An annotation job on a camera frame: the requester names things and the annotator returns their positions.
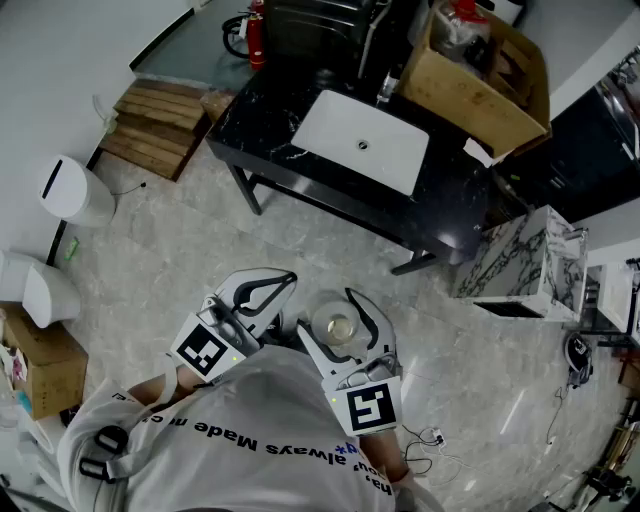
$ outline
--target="sink basin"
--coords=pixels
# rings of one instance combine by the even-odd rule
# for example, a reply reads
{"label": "sink basin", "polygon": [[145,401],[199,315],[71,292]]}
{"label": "sink basin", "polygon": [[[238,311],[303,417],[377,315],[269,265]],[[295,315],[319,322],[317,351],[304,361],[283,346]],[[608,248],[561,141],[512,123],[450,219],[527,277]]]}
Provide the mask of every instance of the sink basin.
{"label": "sink basin", "polygon": [[320,93],[291,141],[408,196],[428,142],[415,126],[328,90]]}

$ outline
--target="box flap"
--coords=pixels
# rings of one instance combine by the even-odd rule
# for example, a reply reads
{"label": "box flap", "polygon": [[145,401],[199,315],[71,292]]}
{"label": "box flap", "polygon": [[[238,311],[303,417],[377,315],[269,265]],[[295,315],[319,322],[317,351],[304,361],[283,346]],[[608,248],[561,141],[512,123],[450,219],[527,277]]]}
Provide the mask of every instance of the box flap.
{"label": "box flap", "polygon": [[35,366],[85,358],[86,353],[60,323],[40,329],[29,317],[11,317],[5,323],[9,346],[19,348]]}

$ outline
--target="gray floor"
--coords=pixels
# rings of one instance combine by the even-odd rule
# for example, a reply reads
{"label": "gray floor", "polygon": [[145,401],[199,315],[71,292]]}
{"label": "gray floor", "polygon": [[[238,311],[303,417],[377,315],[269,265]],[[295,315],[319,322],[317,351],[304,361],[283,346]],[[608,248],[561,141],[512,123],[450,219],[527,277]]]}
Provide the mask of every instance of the gray floor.
{"label": "gray floor", "polygon": [[[222,23],[239,15],[248,3],[213,0],[186,20],[134,69],[139,77],[194,87],[239,91],[254,72],[245,59],[227,52]],[[246,43],[237,50],[247,52]]]}
{"label": "gray floor", "polygon": [[67,327],[90,355],[87,391],[105,376],[124,386],[152,376],[155,355],[207,291],[233,270],[273,266],[300,279],[290,320],[313,292],[345,286],[392,319],[406,371],[404,424],[439,427],[443,453],[464,464],[434,455],[420,480],[449,512],[526,511],[547,491],[566,504],[618,420],[626,396],[619,364],[597,349],[592,381],[570,392],[547,446],[554,393],[566,382],[559,325],[459,304],[448,297],[444,267],[393,277],[389,268],[407,251],[287,196],[259,190],[266,210],[254,216],[204,145],[177,184],[108,154],[96,172],[114,192],[148,186],[119,198],[108,228],[65,232],[61,254],[71,237],[80,241],[73,259],[58,264],[83,297]]}

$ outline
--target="paper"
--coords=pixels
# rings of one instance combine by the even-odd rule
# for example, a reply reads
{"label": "paper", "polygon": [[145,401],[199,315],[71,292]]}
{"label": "paper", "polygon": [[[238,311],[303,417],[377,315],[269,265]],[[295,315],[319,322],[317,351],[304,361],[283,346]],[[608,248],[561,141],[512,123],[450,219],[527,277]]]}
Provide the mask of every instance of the paper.
{"label": "paper", "polygon": [[13,357],[11,357],[7,347],[4,345],[0,345],[0,359],[2,359],[2,372],[9,383],[9,389],[13,389],[11,378],[13,375]]}

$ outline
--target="power plug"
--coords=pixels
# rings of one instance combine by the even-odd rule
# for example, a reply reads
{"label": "power plug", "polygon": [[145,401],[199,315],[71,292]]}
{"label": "power plug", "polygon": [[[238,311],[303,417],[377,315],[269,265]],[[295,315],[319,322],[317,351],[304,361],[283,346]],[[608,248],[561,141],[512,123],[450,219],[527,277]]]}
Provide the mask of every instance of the power plug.
{"label": "power plug", "polygon": [[436,443],[438,443],[439,448],[444,448],[447,446],[447,442],[444,440],[444,436],[442,435],[442,431],[439,428],[432,428],[431,435]]}

